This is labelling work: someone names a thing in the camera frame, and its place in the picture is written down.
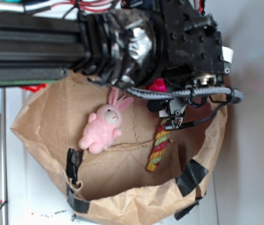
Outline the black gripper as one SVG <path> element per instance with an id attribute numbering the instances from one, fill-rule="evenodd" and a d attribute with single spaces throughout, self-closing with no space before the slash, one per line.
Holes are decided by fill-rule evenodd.
<path id="1" fill-rule="evenodd" d="M 234 102 L 234 90 L 224 87 L 223 78 L 231 62 L 224 55 L 221 33 L 212 15 L 193 8 L 188 0 L 148 0 L 146 15 L 155 31 L 154 60 L 146 72 L 146 82 L 165 81 L 167 97 L 159 101 L 166 113 L 166 130 L 189 128 L 212 119 L 224 106 Z M 216 94 L 211 115 L 183 122 L 187 105 L 202 107 Z"/>

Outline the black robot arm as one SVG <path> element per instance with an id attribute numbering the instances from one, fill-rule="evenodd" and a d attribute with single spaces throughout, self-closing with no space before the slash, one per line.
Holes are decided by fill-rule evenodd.
<path id="1" fill-rule="evenodd" d="M 233 51 L 203 0 L 69 0 L 76 19 L 54 18 L 54 4 L 0 0 L 0 87 L 58 81 L 69 70 L 101 87 L 158 102 L 169 130 L 194 98 L 236 91 L 223 86 Z"/>

